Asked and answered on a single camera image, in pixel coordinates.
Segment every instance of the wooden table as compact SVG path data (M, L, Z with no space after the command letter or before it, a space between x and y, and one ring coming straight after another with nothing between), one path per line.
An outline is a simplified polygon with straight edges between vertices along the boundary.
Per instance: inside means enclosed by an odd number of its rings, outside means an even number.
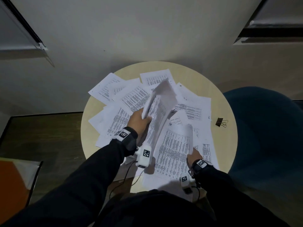
M220 170L227 173L236 155L238 144L237 125L229 103L221 91L210 80L190 68L162 61L133 64L116 71L115 74L124 80L130 80L140 77L140 73L164 70L167 68L170 70L176 83L180 82L199 96L211 98L211 133ZM81 142L86 158L99 149L95 146L99 133L90 125L88 120L99 113L104 106L104 103L101 103L92 96L85 106L81 121ZM218 118L228 120L226 128L215 125ZM131 188L131 192L143 190L140 181L142 181L142 177L138 183Z

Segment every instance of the binder clip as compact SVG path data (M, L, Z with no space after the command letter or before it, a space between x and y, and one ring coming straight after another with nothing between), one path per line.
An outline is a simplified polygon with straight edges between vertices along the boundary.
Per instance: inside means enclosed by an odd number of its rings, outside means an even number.
M223 120L223 118L218 118L216 125L217 126L222 126L222 127L226 127L226 124L228 123L228 120Z

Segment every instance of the black sleeve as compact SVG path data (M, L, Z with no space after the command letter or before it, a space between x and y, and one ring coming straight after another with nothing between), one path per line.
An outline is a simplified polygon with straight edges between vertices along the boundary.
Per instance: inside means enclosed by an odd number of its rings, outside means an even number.
M111 141L90 156L61 186L21 210L3 226L88 226L98 216L107 187L123 159L123 147Z
M239 191L228 174L213 166L201 169L195 179L207 191L207 199L219 225L259 226L266 223L289 226L267 208Z

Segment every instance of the person's left arm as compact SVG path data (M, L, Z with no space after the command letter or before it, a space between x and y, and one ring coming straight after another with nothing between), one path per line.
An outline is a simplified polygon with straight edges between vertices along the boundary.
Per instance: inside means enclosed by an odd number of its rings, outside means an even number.
M139 135L150 118L134 112L128 126ZM65 182L38 202L21 210L3 226L86 227L98 216L107 187L115 178L125 156L125 148L115 140L90 156Z

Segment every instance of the black jacket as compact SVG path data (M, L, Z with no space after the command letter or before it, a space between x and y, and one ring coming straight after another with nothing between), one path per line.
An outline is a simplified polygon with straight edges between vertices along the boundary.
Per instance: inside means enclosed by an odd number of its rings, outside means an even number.
M89 157L65 182L21 210L3 226L287 226L269 210L238 191L230 177L213 167L196 180L207 191L217 221L194 204L164 191L104 203L108 185L124 159L123 147L111 141Z

